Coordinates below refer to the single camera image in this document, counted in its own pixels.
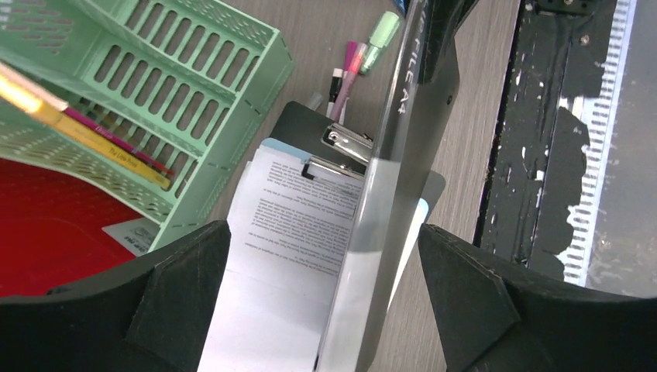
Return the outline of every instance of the document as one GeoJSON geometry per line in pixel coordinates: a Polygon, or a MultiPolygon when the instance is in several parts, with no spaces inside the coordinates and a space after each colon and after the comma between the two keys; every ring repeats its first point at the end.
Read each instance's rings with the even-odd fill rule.
{"type": "Polygon", "coordinates": [[[141,257],[148,253],[160,227],[147,218],[141,218],[106,226],[102,230],[130,253],[141,257]]]}
{"type": "Polygon", "coordinates": [[[199,371],[312,370],[362,182],[303,166],[266,146],[248,165],[199,371]]]}

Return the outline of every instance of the marker cap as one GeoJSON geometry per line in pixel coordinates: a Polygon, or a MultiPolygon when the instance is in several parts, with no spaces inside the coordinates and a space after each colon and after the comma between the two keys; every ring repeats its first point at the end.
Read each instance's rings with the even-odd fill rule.
{"type": "Polygon", "coordinates": [[[374,28],[372,36],[370,36],[370,46],[367,48],[363,64],[360,67],[361,74],[369,73],[372,67],[377,64],[379,56],[392,41],[400,23],[399,16],[393,12],[385,12],[379,18],[379,22],[374,28]]]}

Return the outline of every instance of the desk surface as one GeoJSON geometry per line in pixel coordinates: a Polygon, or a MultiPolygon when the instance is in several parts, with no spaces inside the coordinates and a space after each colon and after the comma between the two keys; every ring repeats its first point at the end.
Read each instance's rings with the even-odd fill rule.
{"type": "MultiPolygon", "coordinates": [[[[342,66],[346,42],[366,41],[380,14],[395,10],[392,0],[223,1],[280,29],[296,62],[290,80],[243,164],[271,132],[287,102],[305,102],[314,91],[326,97],[332,69],[342,66]]],[[[479,211],[518,1],[480,0],[456,37],[461,88],[433,167],[447,179],[447,189],[429,222],[467,240],[472,239],[479,211]]],[[[349,128],[375,133],[395,58],[393,50],[387,51],[373,73],[357,81],[346,113],[349,128]]],[[[243,166],[238,168],[216,205],[214,218],[226,216],[243,166]]],[[[415,250],[401,279],[370,370],[444,369],[438,330],[415,250]]]]}

